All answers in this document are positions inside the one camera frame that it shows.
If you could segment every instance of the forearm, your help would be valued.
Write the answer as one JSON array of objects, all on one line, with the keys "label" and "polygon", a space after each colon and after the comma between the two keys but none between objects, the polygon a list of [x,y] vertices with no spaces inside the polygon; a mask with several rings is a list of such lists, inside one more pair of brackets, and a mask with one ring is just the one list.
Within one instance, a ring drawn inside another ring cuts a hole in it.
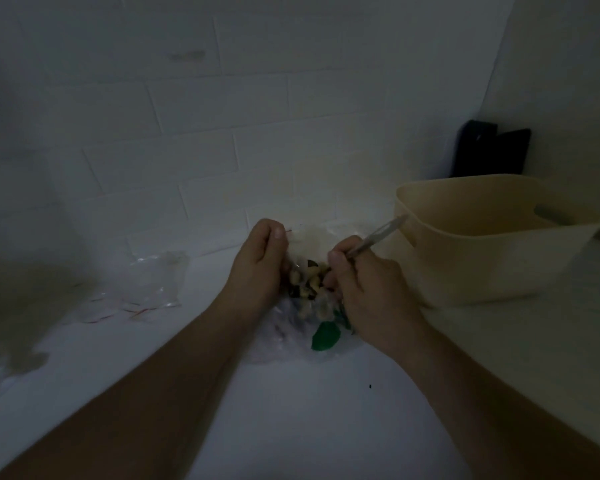
[{"label": "forearm", "polygon": [[423,323],[396,361],[478,478],[600,476],[600,448],[504,384]]},{"label": "forearm", "polygon": [[169,478],[252,320],[213,304],[156,354],[0,473],[15,478]]}]

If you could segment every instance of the hand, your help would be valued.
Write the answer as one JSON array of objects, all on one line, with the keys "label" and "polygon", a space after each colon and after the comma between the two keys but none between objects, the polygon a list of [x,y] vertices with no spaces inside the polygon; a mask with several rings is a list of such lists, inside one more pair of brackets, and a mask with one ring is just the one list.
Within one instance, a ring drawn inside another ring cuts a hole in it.
[{"label": "hand", "polygon": [[353,264],[348,261],[345,253],[360,242],[352,235],[329,252],[332,272],[324,285],[342,293],[349,320],[360,337],[396,359],[424,318],[398,263],[379,258],[371,250],[356,257]]},{"label": "hand", "polygon": [[214,304],[249,323],[256,322],[278,297],[288,245],[282,224],[260,220],[235,257],[229,278]]}]

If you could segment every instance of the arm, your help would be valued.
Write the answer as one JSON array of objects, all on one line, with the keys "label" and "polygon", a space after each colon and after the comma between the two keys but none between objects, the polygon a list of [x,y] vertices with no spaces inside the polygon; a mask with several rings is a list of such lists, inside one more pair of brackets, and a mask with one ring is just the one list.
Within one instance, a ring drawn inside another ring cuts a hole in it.
[{"label": "arm", "polygon": [[350,237],[329,253],[353,327],[426,396],[477,478],[600,478],[600,447],[489,373],[428,325],[400,267]]},{"label": "arm", "polygon": [[3,469],[0,480],[171,478],[223,366],[276,299],[287,246],[281,224],[258,222],[213,304]]}]

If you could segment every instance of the beige storage basket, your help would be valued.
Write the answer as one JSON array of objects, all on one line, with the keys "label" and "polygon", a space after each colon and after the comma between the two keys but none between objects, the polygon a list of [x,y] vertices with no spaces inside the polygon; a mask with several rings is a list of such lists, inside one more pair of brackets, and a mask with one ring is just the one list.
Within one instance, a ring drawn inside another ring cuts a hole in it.
[{"label": "beige storage basket", "polygon": [[599,212],[521,175],[412,182],[395,196],[410,286],[433,307],[542,290],[600,229]]}]

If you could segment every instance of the person's right arm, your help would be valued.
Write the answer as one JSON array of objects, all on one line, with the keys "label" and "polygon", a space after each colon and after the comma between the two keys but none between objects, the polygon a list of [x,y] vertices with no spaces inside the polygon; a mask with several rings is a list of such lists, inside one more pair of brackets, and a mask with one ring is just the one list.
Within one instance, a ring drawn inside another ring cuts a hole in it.
[{"label": "person's right arm", "polygon": [[424,320],[400,266],[352,236],[329,253],[360,337],[396,361],[426,396],[476,478],[600,478],[600,447],[473,361]]}]

